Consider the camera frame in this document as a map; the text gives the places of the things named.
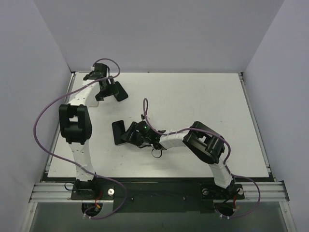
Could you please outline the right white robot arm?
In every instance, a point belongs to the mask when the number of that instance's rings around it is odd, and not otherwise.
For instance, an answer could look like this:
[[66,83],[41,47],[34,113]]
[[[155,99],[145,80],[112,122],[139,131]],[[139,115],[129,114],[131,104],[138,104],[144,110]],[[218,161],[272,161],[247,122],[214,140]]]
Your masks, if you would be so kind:
[[165,151],[174,147],[187,147],[199,160],[209,165],[216,185],[216,193],[222,198],[236,194],[239,189],[221,158],[226,141],[215,131],[195,121],[189,128],[180,131],[155,130],[147,121],[132,122],[126,130],[123,121],[120,128],[113,130],[114,143],[129,143],[138,148],[151,147],[153,150]]

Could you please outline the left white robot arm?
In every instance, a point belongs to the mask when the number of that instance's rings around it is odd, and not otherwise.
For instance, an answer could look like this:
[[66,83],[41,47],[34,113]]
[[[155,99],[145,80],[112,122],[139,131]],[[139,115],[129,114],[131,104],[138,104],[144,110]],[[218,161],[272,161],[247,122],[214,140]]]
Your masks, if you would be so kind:
[[89,199],[99,194],[99,186],[93,176],[95,170],[92,165],[89,140],[92,135],[92,124],[88,107],[97,107],[99,101],[117,93],[113,80],[95,80],[105,78],[109,74],[109,67],[102,63],[94,64],[92,71],[82,81],[83,89],[79,91],[67,104],[59,107],[60,133],[73,154],[76,166],[76,181],[74,190],[82,191]]

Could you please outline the black phone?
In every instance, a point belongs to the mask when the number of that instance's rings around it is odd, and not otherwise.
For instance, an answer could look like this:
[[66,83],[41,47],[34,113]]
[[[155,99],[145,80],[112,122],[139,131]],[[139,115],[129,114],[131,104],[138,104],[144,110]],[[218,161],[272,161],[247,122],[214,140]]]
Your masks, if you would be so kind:
[[128,98],[127,92],[124,90],[119,82],[115,82],[116,93],[114,94],[115,99],[118,102],[124,101]]
[[122,135],[126,132],[123,120],[115,121],[112,123],[112,132],[115,145],[126,143],[126,140],[124,140],[122,137]]

